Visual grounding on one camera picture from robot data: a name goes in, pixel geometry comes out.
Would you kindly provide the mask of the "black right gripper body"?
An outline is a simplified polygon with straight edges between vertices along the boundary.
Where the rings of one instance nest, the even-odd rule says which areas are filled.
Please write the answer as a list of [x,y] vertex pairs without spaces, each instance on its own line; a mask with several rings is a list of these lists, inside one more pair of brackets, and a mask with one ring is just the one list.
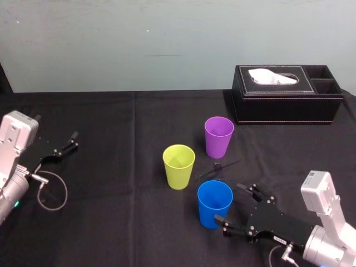
[[270,200],[259,202],[250,213],[246,226],[248,240],[269,239],[280,245],[291,244],[294,249],[305,249],[314,226],[280,211]]

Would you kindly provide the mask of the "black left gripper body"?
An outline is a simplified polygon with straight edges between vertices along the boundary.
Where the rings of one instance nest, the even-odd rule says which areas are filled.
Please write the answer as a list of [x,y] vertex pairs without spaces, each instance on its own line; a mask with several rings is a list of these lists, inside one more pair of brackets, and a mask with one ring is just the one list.
[[59,148],[53,142],[39,137],[21,155],[18,164],[36,173],[44,164],[55,162],[60,157]]

